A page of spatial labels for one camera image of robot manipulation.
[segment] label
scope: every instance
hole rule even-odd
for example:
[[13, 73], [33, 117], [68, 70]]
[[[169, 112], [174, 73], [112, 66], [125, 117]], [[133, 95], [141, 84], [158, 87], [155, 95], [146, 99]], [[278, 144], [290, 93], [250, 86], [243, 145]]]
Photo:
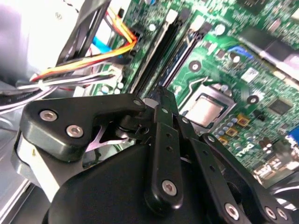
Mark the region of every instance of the label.
[[247, 83], [250, 83], [255, 77], [257, 77], [258, 71], [254, 68], [249, 68], [241, 77]]

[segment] cable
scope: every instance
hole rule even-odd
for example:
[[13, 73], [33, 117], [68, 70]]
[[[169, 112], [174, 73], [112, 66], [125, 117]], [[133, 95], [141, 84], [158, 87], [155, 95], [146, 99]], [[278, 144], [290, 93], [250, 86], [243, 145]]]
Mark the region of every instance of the cable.
[[108, 7], [110, 1], [111, 0], [84, 1], [79, 12], [75, 27], [59, 55], [57, 64], [63, 63], [69, 59], [73, 59], [76, 52], [81, 53], [80, 55], [77, 55], [77, 57], [81, 57], [86, 54], [86, 52], [82, 51], [82, 49], [85, 48], [85, 46], [83, 46], [83, 43], [87, 43], [85, 39], [89, 32], [89, 27], [91, 25], [91, 22], [93, 21], [94, 15], [96, 12], [104, 12], [100, 13], [104, 17], [107, 10], [106, 7]]
[[109, 75], [120, 76], [121, 74], [119, 74], [119, 72], [103, 71], [103, 72], [94, 73], [94, 74], [91, 74], [88, 76], [83, 76], [83, 77], [75, 77], [75, 78], [69, 77], [69, 78], [62, 78], [61, 80], [48, 81], [48, 82], [42, 82], [42, 83], [40, 82], [38, 84], [19, 86], [18, 89], [24, 90], [24, 89], [38, 88], [40, 86], [47, 87], [47, 86], [51, 86], [51, 85], [60, 85], [60, 84], [68, 85], [68, 83], [80, 82], [80, 81], [88, 80], [90, 78], [94, 78], [97, 76], [109, 76]]
[[41, 91], [28, 99], [21, 100], [20, 102], [9, 104], [9, 105], [0, 105], [0, 111], [9, 109], [9, 108], [13, 108], [13, 107], [19, 107], [19, 106], [25, 105], [33, 100], [38, 100], [38, 99], [44, 98], [44, 97], [48, 96], [49, 94], [51, 94], [52, 92], [54, 92], [55, 90], [56, 90], [56, 87], [50, 88], [49, 90]]

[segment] chip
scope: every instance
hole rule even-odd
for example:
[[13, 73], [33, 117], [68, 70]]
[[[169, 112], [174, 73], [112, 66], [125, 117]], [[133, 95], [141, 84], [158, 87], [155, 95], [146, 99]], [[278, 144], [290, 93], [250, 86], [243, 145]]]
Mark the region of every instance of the chip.
[[254, 15], [258, 15], [268, 0], [237, 0], [237, 3]]
[[225, 56], [225, 51], [224, 50], [219, 50], [216, 55], [219, 58], [223, 58]]
[[238, 134], [238, 131], [235, 130], [234, 128], [230, 127], [226, 132], [225, 134], [227, 134], [228, 136], [230, 137], [234, 137]]
[[238, 118], [237, 124], [242, 127], [247, 126], [250, 122], [250, 120], [248, 118], [244, 117], [242, 114], [238, 114], [237, 118]]
[[228, 144], [228, 140], [226, 140], [225, 138], [223, 137], [220, 137], [219, 138], [219, 142], [221, 142], [221, 144], [223, 144], [224, 146], [226, 146]]
[[274, 100], [268, 108], [280, 116], [286, 114], [293, 106], [281, 99]]

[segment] black mechanical arm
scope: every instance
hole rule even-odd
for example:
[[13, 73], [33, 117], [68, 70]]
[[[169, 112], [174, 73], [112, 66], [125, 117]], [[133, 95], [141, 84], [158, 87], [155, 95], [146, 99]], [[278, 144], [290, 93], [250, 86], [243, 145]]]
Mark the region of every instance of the black mechanical arm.
[[[12, 160], [52, 202], [44, 223], [293, 223], [213, 135], [198, 137], [171, 92], [160, 88], [154, 100], [153, 108], [133, 94], [25, 107]], [[128, 138], [136, 144], [83, 170], [86, 151]]]

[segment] white cable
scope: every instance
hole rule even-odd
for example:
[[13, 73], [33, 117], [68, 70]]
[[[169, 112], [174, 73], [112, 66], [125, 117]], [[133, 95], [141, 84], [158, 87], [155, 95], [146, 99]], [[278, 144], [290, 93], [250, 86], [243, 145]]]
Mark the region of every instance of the white cable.
[[[94, 73], [94, 74], [91, 74], [91, 75], [88, 75], [88, 76], [84, 76], [84, 77], [69, 78], [69, 79], [66, 79], [66, 80], [57, 80], [57, 81], [43, 83], [42, 84], [42, 88], [44, 88], [46, 86], [51, 86], [51, 85], [67, 84], [67, 83], [84, 81], [84, 80], [87, 80], [87, 79], [90, 79], [90, 78], [94, 78], [94, 77], [97, 77], [97, 76], [104, 76], [104, 75], [115, 75], [115, 76], [119, 76], [121, 74], [119, 72], [115, 72], [115, 71], [103, 71], [103, 72]], [[23, 85], [23, 86], [19, 86], [18, 87], [19, 90], [32, 89], [32, 88], [41, 88], [41, 85], [38, 83], [38, 84]]]
[[42, 99], [48, 95], [50, 95], [52, 92], [54, 92], [55, 90], [57, 89], [57, 87], [54, 87], [54, 88], [50, 88], [49, 90], [47, 91], [42, 91], [26, 100], [23, 100], [23, 101], [20, 101], [18, 103], [14, 103], [14, 104], [9, 104], [9, 105], [4, 105], [4, 106], [0, 106], [0, 111], [2, 110], [6, 110], [6, 109], [9, 109], [9, 108], [14, 108], [14, 107], [19, 107], [19, 106], [24, 106], [26, 105], [27, 103], [33, 101], [33, 100], [38, 100], [38, 99]]

